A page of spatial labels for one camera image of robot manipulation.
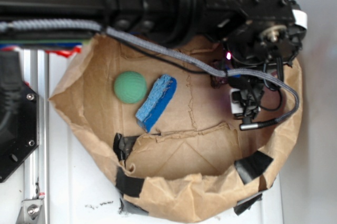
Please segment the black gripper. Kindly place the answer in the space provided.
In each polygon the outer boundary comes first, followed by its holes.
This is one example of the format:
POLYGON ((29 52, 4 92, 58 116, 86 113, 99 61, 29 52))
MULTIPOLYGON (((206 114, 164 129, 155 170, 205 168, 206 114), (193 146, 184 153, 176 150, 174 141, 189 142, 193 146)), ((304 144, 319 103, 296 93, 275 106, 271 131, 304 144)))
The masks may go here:
POLYGON ((206 34, 221 41, 235 68, 292 65, 306 28, 294 0, 205 0, 206 34))

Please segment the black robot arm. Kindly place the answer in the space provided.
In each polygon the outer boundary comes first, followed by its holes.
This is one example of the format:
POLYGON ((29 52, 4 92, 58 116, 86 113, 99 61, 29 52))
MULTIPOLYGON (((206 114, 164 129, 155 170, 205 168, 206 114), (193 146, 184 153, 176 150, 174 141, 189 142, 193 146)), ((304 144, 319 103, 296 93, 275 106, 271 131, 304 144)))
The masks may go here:
POLYGON ((1 0, 1 47, 70 48, 101 33, 224 76, 173 48, 201 35, 235 67, 279 69, 301 50, 306 18, 294 0, 1 0))

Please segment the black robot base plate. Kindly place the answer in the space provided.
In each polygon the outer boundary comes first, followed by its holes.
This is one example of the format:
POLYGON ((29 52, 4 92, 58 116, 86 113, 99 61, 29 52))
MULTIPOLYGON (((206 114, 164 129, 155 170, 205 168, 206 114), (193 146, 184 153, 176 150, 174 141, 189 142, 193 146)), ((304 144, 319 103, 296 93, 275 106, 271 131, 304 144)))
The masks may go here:
POLYGON ((38 95, 23 81, 19 53, 1 51, 1 183, 36 149, 38 95))

